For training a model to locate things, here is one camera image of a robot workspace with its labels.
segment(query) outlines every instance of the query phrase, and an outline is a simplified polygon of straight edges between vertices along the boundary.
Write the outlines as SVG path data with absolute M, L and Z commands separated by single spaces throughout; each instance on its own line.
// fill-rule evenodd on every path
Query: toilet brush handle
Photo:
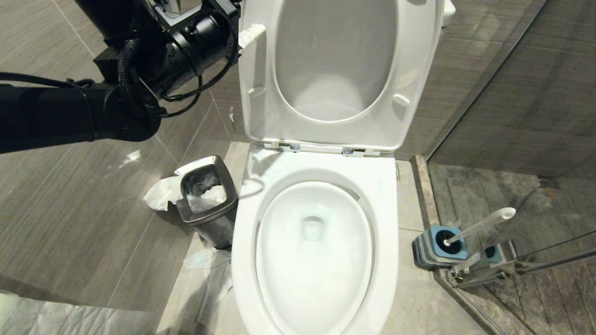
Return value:
M 444 243 L 446 246 L 448 246 L 451 243 L 459 240 L 460 238 L 464 238 L 485 226 L 497 225 L 497 224 L 500 224 L 501 222 L 507 221 L 507 220 L 511 219 L 515 214 L 516 214 L 516 209 L 513 207 L 505 207 L 505 208 L 496 210 L 496 211 L 492 212 L 489 216 L 482 219 L 477 224 L 473 225 L 472 227 L 469 227 L 469 228 L 465 229 L 464 231 L 462 231 L 461 233 L 457 234 L 456 236 L 453 236 L 452 238 L 444 241 Z

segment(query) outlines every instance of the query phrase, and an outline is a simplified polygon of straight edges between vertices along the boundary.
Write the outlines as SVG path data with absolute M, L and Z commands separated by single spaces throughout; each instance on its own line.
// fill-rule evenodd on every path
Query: black cable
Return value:
M 176 95 L 170 95 L 170 96 L 162 95 L 162 98 L 164 100 L 166 100 L 166 101 L 180 101 L 180 100 L 186 99 L 194 94 L 201 93 L 201 92 L 205 91 L 206 89 L 211 88 L 213 85 L 215 85 L 217 82 L 219 82 L 226 75 L 226 73 L 228 73 L 228 70 L 230 69 L 230 67 L 232 67 L 232 63 L 233 63 L 234 59 L 236 57 L 238 57 L 238 32 L 236 31 L 234 24 L 229 19 L 229 17 L 227 17 L 225 14 L 221 14 L 219 12 L 214 12 L 214 14 L 217 14 L 220 17 L 222 17 L 228 23 L 229 28 L 232 30 L 232 36 L 234 37 L 234 43 L 232 44 L 232 51 L 231 51 L 231 55 L 228 59 L 228 62 L 223 67 L 223 69 L 218 74 L 216 74 L 213 78 L 211 78 L 211 80 L 208 83 L 206 83 L 205 85 L 203 85 L 197 89 L 194 89 L 190 92 L 183 93 L 183 94 L 176 94 Z
M 201 87 L 202 84 L 203 84 L 203 76 L 198 76 L 198 87 Z M 201 92 L 197 93 L 194 96 L 194 99 L 186 107 L 182 108 L 181 110 L 179 110 L 175 113 L 162 115 L 162 118 L 167 119 L 168 117 L 178 116 L 180 114 L 185 113 L 186 111 L 191 109 L 197 103 L 197 101 L 200 97 L 201 97 Z
M 133 114 L 140 119 L 145 119 L 145 113 L 138 107 L 132 96 L 132 88 L 129 74 L 131 72 L 131 63 L 136 51 L 138 50 L 140 40 L 138 38 L 128 39 L 124 42 L 120 54 L 118 55 L 118 91 Z
M 59 88 L 72 88 L 73 84 L 68 82 L 60 82 L 54 79 L 47 79 L 43 77 L 23 75 L 21 73 L 12 72 L 0 72 L 0 80 L 6 80 L 10 82 L 26 82 L 36 83 L 38 85 L 53 86 Z

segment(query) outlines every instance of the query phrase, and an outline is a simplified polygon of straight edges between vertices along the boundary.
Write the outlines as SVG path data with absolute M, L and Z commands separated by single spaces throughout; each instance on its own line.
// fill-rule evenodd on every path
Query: stainless steel trash can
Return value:
M 224 161 L 219 156 L 209 156 L 187 166 L 191 166 L 192 170 L 182 177 L 180 187 L 184 198 L 176 202 L 180 217 L 216 249 L 230 247 L 234 236 L 238 194 Z M 226 199 L 223 203 L 204 210 L 193 205 L 196 199 L 200 199 L 203 193 L 216 185 L 223 186 L 225 191 Z

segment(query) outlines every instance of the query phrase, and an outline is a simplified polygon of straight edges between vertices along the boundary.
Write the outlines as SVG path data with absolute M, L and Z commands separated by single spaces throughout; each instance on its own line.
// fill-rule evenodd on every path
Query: tissue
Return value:
M 176 201 L 183 198 L 180 190 L 182 176 L 174 176 L 162 179 L 153 185 L 143 200 L 153 210 L 167 210 L 167 202 L 175 204 Z
M 221 185 L 215 185 L 209 190 L 205 191 L 200 197 L 194 194 L 187 193 L 188 207 L 194 214 L 202 213 L 208 209 L 211 209 L 226 200 L 224 187 Z

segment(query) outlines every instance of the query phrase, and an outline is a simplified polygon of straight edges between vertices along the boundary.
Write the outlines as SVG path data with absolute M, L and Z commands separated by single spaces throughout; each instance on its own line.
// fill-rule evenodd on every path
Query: black robotic arm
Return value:
M 238 58 L 240 9 L 230 0 L 204 0 L 200 10 L 172 24 L 145 0 L 76 0 L 108 45 L 94 59 L 103 83 L 45 79 L 0 72 L 0 153 L 98 139 L 144 141 L 161 119 L 189 110 Z M 201 74 L 217 61 L 226 66 L 208 83 Z M 192 78 L 198 88 L 170 95 Z M 174 113 L 159 99 L 193 98 Z

